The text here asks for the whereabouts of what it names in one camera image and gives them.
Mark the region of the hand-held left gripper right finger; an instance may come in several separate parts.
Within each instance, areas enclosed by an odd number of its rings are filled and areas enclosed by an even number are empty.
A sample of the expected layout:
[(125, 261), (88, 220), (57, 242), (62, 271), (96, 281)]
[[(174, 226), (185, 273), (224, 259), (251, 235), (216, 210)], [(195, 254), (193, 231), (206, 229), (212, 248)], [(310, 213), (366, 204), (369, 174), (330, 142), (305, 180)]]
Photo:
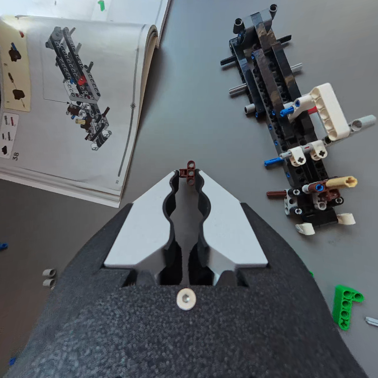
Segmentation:
[(240, 270), (268, 267), (248, 206), (202, 170), (195, 170), (195, 189), (202, 218), (189, 255), (190, 284), (247, 285)]

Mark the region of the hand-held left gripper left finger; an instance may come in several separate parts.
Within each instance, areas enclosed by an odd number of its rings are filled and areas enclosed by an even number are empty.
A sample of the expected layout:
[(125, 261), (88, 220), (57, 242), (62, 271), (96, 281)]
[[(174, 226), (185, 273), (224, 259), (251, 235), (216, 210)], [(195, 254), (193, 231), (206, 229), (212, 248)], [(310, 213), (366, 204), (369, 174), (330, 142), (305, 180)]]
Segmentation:
[(182, 251), (171, 215), (176, 209), (179, 171), (162, 178), (130, 206), (104, 261), (106, 268), (146, 271), (160, 285), (182, 281)]

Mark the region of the brown lego connector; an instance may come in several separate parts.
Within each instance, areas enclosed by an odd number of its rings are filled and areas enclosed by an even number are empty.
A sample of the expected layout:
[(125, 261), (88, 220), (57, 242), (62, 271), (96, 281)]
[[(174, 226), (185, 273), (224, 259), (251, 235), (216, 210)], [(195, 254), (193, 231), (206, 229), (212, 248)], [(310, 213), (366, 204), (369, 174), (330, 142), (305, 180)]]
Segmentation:
[(184, 178), (190, 186), (195, 184), (195, 162), (193, 160), (188, 161), (186, 168), (179, 169), (179, 177)]

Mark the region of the green angled lego beam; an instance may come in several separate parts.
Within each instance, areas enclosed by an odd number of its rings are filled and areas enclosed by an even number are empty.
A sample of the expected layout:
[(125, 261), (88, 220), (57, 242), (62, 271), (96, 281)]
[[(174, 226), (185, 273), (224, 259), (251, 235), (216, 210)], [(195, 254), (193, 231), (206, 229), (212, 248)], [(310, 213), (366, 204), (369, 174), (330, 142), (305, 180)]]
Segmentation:
[(359, 291), (344, 286), (335, 286), (332, 317), (343, 331), (349, 330), (353, 303), (362, 303), (364, 296)]

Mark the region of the black lego chassis assembly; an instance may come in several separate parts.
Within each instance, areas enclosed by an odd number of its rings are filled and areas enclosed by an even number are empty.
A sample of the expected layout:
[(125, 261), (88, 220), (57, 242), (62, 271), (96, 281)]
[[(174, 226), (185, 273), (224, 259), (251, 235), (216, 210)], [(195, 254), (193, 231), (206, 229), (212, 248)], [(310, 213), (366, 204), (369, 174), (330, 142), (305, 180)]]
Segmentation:
[(314, 235), (315, 227), (328, 224), (354, 225), (352, 213), (335, 212), (344, 199), (340, 190), (354, 188), (358, 181), (348, 175), (329, 177), (323, 159), (327, 148), (376, 124), (368, 115), (347, 122), (330, 83), (301, 95), (295, 80), (302, 64), (290, 66), (283, 44), (291, 35), (276, 38), (272, 22), (277, 4), (234, 21), (236, 37), (229, 41), (232, 55), (220, 65), (235, 63), (242, 80), (229, 90), (231, 96), (246, 93), (246, 115), (265, 116), (277, 158), (264, 166), (282, 165), (289, 189), (268, 191), (268, 199), (282, 199), (287, 216), (298, 216), (298, 233)]

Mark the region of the lego instruction booklet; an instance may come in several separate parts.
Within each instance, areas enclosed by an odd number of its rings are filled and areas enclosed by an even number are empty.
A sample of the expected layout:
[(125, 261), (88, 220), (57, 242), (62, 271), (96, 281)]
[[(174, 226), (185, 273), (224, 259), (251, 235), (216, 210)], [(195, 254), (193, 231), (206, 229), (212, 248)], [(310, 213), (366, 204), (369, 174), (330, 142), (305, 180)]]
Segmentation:
[(118, 208), (170, 1), (1, 1), (2, 180)]

